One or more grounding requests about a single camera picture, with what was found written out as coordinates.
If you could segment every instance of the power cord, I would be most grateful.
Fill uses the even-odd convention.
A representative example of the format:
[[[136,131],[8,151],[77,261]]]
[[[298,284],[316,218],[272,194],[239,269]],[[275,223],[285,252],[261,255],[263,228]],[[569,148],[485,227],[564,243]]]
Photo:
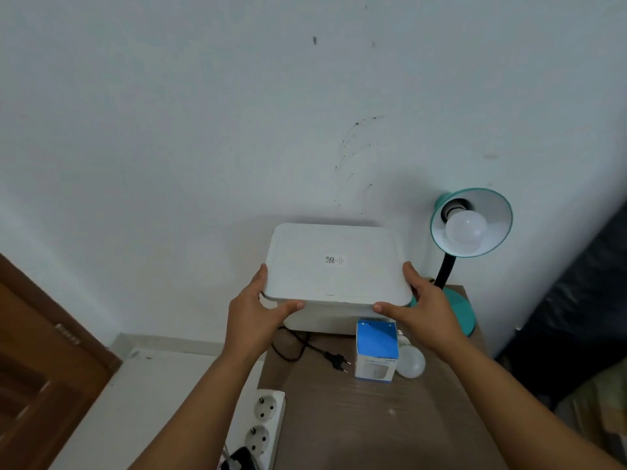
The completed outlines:
[[[344,363],[348,364],[350,366],[350,363],[346,360],[346,358],[344,358],[342,355],[333,355],[329,352],[326,352],[324,350],[321,350],[320,348],[314,347],[313,345],[311,345],[309,343],[309,341],[311,340],[312,334],[310,332],[307,332],[307,334],[305,335],[305,338],[301,338],[296,332],[294,332],[293,330],[290,330],[289,328],[287,328],[286,326],[279,326],[278,330],[287,330],[288,332],[292,333],[294,335],[294,337],[303,345],[302,348],[300,349],[300,353],[298,354],[298,356],[296,358],[288,358],[286,355],[282,354],[276,346],[274,346],[274,343],[271,344],[272,349],[275,350],[275,353],[277,355],[279,355],[279,357],[283,358],[285,361],[289,362],[289,363],[295,363],[296,361],[300,360],[303,356],[303,353],[305,353],[305,348],[309,348],[319,354],[321,354],[325,360],[327,360],[328,362],[331,363],[331,365],[333,366],[333,369],[337,369],[338,371],[344,371],[345,373],[347,373],[348,371],[345,370],[342,365]]]

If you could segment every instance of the power strip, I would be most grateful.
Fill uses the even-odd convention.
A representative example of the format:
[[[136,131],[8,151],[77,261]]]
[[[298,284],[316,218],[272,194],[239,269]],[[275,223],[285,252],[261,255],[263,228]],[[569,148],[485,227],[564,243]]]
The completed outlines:
[[[244,445],[261,465],[260,470],[272,470],[285,415],[285,392],[257,389],[256,398],[254,423]]]

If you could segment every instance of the floor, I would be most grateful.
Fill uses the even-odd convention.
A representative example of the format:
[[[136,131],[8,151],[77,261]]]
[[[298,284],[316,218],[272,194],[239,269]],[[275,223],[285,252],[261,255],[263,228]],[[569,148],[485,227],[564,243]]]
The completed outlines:
[[[215,356],[136,350],[111,379],[51,470],[126,469],[187,397]],[[226,440],[243,444],[262,364],[242,391]]]

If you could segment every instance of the light bulb box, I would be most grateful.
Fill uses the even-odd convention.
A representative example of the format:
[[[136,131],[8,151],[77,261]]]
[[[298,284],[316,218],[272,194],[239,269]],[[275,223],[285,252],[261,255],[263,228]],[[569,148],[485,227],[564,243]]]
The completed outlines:
[[[396,322],[359,320],[355,341],[355,378],[392,382],[398,363]]]

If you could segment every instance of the qr code label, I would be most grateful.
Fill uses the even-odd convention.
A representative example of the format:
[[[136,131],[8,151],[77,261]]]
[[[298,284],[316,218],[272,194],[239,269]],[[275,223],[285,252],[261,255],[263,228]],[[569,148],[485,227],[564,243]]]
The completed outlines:
[[[344,262],[342,256],[325,256],[325,264],[329,266],[343,266]]]

